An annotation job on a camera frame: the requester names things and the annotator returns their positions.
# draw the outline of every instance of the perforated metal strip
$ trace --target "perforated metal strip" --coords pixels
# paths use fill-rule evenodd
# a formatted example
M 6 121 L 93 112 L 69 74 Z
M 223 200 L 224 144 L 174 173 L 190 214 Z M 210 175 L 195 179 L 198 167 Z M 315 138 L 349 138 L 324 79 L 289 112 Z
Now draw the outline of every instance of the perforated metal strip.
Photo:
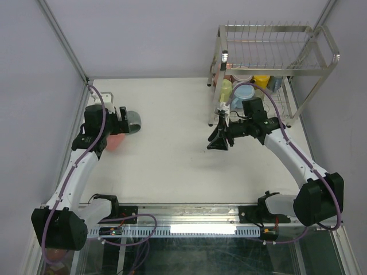
M 147 237 L 153 230 L 150 226 L 137 226 L 129 229 L 124 229 L 122 232 L 115 230 L 115 235 L 99 235 L 100 229 L 109 229 L 109 227 L 96 226 L 90 230 L 88 238 L 144 238 Z M 260 229 L 257 226 L 238 226 L 234 234 L 217 234 L 217 233 L 171 233 L 170 227 L 158 227 L 152 238 L 256 238 L 260 236 Z

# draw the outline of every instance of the dish rack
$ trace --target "dish rack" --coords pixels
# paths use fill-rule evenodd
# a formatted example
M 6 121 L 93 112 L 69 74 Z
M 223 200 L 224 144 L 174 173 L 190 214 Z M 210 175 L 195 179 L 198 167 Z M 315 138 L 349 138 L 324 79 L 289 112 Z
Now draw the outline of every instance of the dish rack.
M 320 33 L 327 42 L 327 49 L 332 53 L 329 64 L 318 45 Z M 308 24 L 294 22 L 290 25 L 274 25 L 272 22 L 269 25 L 266 22 L 262 25 L 251 25 L 250 22 L 248 25 L 244 22 L 241 25 L 220 25 L 208 78 L 208 86 L 211 86 L 219 58 L 219 70 L 216 72 L 219 75 L 214 88 L 213 112 L 210 113 L 209 125 L 214 124 L 225 75 L 318 76 L 317 83 L 294 115 L 284 115 L 287 126 L 292 126 L 333 71 L 339 57 L 338 47 L 326 26 L 313 30 Z M 275 96 L 280 98 L 279 93 L 284 90 L 283 82 L 282 89 Z

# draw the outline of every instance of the white wall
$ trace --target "white wall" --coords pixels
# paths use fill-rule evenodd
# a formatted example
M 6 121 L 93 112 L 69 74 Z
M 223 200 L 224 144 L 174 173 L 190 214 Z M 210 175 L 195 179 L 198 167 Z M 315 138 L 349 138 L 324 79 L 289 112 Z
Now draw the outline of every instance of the white wall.
M 35 1 L 0 2 L 0 273 L 17 274 L 55 188 L 82 82 Z
M 366 64 L 367 1 L 339 1 L 327 21 L 341 53 L 334 72 L 306 109 L 303 118 L 315 158 L 345 180 L 343 219 L 358 262 L 367 273 Z M 305 96 L 307 79 L 295 82 Z
M 207 76 L 219 24 L 316 22 L 326 0 L 48 0 L 87 75 Z

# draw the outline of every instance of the white table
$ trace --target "white table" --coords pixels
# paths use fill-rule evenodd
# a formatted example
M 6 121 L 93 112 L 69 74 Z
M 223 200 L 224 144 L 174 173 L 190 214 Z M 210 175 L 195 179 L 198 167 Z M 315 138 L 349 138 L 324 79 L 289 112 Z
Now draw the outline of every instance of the white table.
M 267 190 L 298 192 L 278 158 L 248 136 L 229 151 L 207 150 L 213 92 L 205 78 L 96 80 L 115 106 L 137 111 L 140 132 L 104 151 L 81 201 L 117 195 L 120 203 L 254 203 Z M 290 133 L 309 154 L 298 120 Z

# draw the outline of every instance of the light blue mug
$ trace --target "light blue mug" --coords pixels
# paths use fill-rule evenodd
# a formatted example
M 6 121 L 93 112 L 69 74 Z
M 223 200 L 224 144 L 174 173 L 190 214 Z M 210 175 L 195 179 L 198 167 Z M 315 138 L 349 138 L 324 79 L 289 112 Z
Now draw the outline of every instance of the light blue mug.
M 235 90 L 235 94 L 233 95 L 233 99 L 231 102 L 231 110 L 234 110 L 236 108 L 242 109 L 242 101 L 246 99 L 251 99 L 253 98 L 254 95 L 255 95 L 255 89 L 253 88 L 253 86 L 250 85 L 239 86 Z

